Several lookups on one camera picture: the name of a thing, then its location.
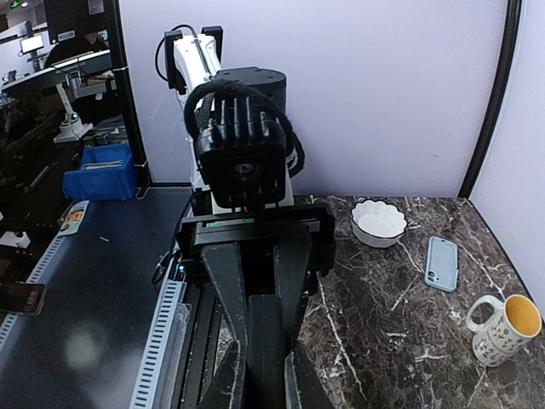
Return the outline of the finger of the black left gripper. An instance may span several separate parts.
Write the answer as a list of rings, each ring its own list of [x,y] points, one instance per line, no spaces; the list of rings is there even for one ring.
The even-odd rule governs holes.
[[[288,341],[298,338],[307,306],[304,293],[311,245],[308,233],[296,233],[280,237],[273,250],[275,292],[280,298]]]
[[[248,349],[247,305],[239,245],[207,245],[202,249],[201,256],[237,344],[238,365],[245,366]]]

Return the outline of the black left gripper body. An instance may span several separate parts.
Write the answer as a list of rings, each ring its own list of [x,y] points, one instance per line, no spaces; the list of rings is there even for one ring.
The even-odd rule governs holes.
[[[206,246],[239,244],[246,291],[272,293],[274,251],[286,237],[302,232],[309,239],[303,289],[317,292],[318,278],[328,275],[336,255],[335,216],[326,203],[268,209],[261,214],[226,213],[192,216],[182,221],[176,241],[187,281],[202,289],[212,283],[205,271]]]

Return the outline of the light blue phone case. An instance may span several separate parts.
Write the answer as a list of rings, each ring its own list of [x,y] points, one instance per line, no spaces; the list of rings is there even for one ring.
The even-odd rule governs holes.
[[[459,267],[455,243],[437,236],[428,241],[425,283],[437,290],[453,292],[457,287]]]

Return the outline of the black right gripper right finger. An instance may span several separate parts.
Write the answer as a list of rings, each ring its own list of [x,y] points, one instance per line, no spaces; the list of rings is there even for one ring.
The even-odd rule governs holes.
[[[284,360],[284,384],[289,409],[334,408],[301,344],[296,344]]]

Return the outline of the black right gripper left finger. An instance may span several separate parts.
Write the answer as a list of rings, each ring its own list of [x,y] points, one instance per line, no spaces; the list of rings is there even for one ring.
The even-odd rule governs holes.
[[[231,342],[198,409],[241,407],[241,345]]]

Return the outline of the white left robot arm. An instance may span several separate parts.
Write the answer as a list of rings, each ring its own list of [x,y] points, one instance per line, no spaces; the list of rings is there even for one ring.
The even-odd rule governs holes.
[[[335,259],[336,221],[325,203],[294,201],[291,181],[306,156],[285,112],[285,75],[224,69],[221,36],[208,27],[163,40],[192,149],[179,266],[214,288],[245,365],[278,366],[299,356],[308,298]]]

